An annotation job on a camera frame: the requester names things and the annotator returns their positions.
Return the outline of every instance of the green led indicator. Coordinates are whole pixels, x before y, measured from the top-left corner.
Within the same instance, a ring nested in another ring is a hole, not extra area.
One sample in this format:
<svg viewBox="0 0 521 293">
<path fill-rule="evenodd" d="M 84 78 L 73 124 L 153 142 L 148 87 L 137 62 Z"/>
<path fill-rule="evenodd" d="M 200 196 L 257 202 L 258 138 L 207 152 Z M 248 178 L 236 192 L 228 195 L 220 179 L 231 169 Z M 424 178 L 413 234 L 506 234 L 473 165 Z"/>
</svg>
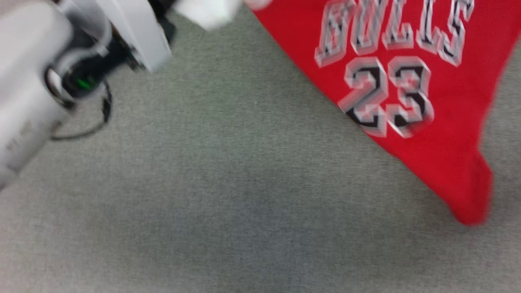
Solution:
<svg viewBox="0 0 521 293">
<path fill-rule="evenodd" d="M 85 89 L 85 90 L 91 90 L 92 89 L 92 86 L 90 85 L 90 83 L 84 81 L 83 79 L 78 79 L 78 85 L 80 87 L 82 87 L 83 89 Z"/>
</svg>

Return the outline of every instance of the white plastic part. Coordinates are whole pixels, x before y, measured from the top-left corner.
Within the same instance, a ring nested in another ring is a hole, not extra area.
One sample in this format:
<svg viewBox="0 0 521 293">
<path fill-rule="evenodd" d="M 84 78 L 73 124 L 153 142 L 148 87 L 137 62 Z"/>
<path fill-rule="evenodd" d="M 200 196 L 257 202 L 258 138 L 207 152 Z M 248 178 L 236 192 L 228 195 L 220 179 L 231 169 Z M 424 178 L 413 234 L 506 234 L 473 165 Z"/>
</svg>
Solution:
<svg viewBox="0 0 521 293">
<path fill-rule="evenodd" d="M 0 188 L 69 117 L 48 92 L 44 72 L 71 38 L 69 21 L 47 2 L 21 5 L 0 19 Z"/>
<path fill-rule="evenodd" d="M 205 30 L 217 29 L 231 22 L 242 0 L 178 0 L 174 10 Z"/>
<path fill-rule="evenodd" d="M 150 72 L 172 55 L 162 27 L 147 0 L 96 0 L 121 37 L 135 49 L 134 58 Z"/>
</svg>

